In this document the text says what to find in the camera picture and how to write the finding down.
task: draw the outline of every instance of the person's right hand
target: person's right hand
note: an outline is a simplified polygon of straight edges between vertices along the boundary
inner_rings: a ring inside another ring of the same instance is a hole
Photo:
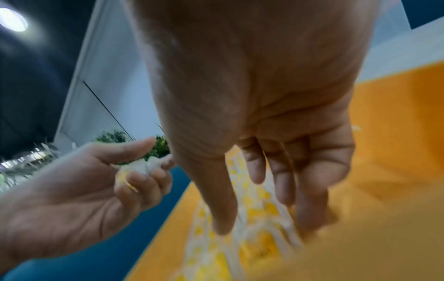
[[[347,108],[378,2],[127,2],[173,157],[215,230],[230,231],[237,214],[224,161],[234,144],[255,183],[268,159],[301,227],[322,225],[327,188],[350,169]]]

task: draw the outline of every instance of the blue panel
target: blue panel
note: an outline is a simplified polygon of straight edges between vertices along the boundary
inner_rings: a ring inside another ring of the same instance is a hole
[[[116,236],[72,255],[25,262],[10,271],[3,281],[123,280],[190,183],[179,167],[172,174],[171,193]]]
[[[402,3],[412,29],[444,16],[443,0],[402,0]]]

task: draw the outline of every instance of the person's left hand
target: person's left hand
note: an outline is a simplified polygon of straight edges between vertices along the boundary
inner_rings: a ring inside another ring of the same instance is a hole
[[[92,143],[39,171],[0,196],[0,263],[56,257],[103,241],[127,226],[170,192],[174,166],[164,157],[150,175],[129,172],[115,185],[113,164],[141,158],[153,137],[123,144]]]

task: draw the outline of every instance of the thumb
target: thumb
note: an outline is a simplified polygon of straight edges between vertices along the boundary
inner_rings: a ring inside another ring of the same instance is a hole
[[[119,164],[142,158],[155,143],[154,137],[119,144],[92,143],[86,151],[106,164]]]
[[[208,204],[215,232],[221,235],[229,233],[237,216],[237,199],[231,186],[225,156],[201,158],[174,152],[173,155]]]

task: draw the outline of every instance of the ceiling light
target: ceiling light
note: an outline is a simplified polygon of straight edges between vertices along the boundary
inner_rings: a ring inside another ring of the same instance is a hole
[[[0,8],[0,25],[12,31],[23,32],[28,29],[28,23],[18,12],[8,8]]]

